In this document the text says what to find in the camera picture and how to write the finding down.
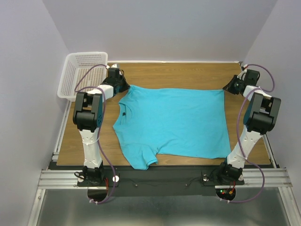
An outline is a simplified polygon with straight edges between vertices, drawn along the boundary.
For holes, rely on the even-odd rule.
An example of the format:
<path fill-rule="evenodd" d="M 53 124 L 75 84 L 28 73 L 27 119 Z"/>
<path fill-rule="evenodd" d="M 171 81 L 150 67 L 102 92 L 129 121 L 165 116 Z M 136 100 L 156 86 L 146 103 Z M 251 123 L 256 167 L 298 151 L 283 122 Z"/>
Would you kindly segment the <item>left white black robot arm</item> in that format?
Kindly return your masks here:
<path fill-rule="evenodd" d="M 75 106 L 73 123 L 81 135 L 84 149 L 84 167 L 76 172 L 78 184 L 81 186 L 99 186 L 108 180 L 105 179 L 103 160 L 100 155 L 99 133 L 106 108 L 106 100 L 118 93 L 129 89 L 124 72 L 114 64 L 106 66 L 107 77 L 98 86 L 87 86 L 78 89 L 75 86 Z"/>

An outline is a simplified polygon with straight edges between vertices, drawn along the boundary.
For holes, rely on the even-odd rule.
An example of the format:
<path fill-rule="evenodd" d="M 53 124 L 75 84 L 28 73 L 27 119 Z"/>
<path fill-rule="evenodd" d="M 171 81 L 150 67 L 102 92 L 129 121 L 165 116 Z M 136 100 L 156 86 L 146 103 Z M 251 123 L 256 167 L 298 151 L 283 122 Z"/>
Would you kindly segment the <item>white perforated plastic basket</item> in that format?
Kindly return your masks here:
<path fill-rule="evenodd" d="M 107 75 L 108 54 L 106 52 L 77 52 L 67 55 L 57 96 L 74 102 L 75 90 L 98 86 Z"/>

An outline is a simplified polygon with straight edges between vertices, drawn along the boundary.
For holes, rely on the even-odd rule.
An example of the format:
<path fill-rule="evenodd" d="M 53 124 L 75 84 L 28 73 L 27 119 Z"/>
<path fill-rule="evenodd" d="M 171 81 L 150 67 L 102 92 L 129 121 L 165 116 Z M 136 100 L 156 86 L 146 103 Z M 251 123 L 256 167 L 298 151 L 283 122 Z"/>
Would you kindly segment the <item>turquoise t shirt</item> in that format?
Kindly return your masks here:
<path fill-rule="evenodd" d="M 136 170 L 158 154 L 225 158 L 230 152 L 224 92 L 131 86 L 113 125 L 121 151 Z"/>

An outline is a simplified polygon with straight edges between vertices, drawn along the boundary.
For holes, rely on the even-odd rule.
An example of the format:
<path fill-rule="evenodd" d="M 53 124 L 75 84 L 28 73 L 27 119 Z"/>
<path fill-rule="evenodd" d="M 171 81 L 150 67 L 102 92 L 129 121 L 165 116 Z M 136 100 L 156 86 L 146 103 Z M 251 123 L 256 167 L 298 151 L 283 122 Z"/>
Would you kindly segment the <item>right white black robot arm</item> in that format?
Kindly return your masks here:
<path fill-rule="evenodd" d="M 242 110 L 238 114 L 238 142 L 216 172 L 216 178 L 222 184 L 243 180 L 243 168 L 249 162 L 248 156 L 258 140 L 274 129 L 282 102 L 280 98 L 271 96 L 268 90 L 257 86 L 260 72 L 250 69 L 250 66 L 242 66 L 241 73 L 234 75 L 223 88 L 231 94 L 241 94 L 245 98 L 243 104 L 248 101 L 249 105 L 243 118 L 242 133 L 239 133 Z"/>

